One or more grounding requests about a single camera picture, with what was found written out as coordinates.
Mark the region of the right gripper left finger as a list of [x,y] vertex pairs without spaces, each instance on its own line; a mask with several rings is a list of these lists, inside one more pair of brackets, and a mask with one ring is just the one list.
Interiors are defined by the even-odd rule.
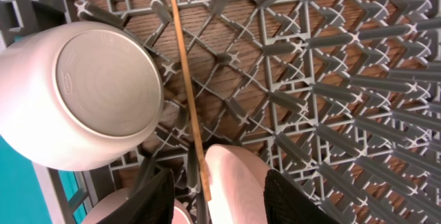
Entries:
[[171,224],[174,196],[173,173],[163,169],[98,224]]

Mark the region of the large white plate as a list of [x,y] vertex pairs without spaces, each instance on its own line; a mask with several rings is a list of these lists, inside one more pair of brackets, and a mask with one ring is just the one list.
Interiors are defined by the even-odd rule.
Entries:
[[264,204],[268,164],[253,152],[233,145],[212,145],[205,161],[212,195],[213,224],[266,223]]

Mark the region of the wooden chopstick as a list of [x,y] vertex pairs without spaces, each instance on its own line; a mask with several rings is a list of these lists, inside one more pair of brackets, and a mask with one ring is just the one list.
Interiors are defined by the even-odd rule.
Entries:
[[198,122],[196,104],[193,95],[192,79],[190,76],[190,71],[188,66],[187,52],[186,52],[185,40],[183,36],[183,27],[181,24],[177,0],[171,0],[171,5],[172,5],[173,21],[176,31],[179,56],[181,60],[181,67],[182,67],[183,78],[185,83],[185,91],[187,95],[187,106],[189,108],[190,123],[192,127],[194,145],[199,164],[199,172],[201,176],[201,186],[204,192],[205,200],[207,202],[210,202],[212,199],[212,195],[209,188],[209,173],[205,162],[203,141],[201,137],[201,130]]

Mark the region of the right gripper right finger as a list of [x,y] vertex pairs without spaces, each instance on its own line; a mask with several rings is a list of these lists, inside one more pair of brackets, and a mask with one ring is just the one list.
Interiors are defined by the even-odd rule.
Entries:
[[338,224],[277,170],[267,171],[263,195],[269,224]]

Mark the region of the grey bowl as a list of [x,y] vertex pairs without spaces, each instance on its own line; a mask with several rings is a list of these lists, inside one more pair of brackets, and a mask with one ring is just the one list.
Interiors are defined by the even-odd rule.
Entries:
[[111,163],[153,133],[163,102],[151,56],[108,24],[65,24],[1,53],[1,137],[39,165]]

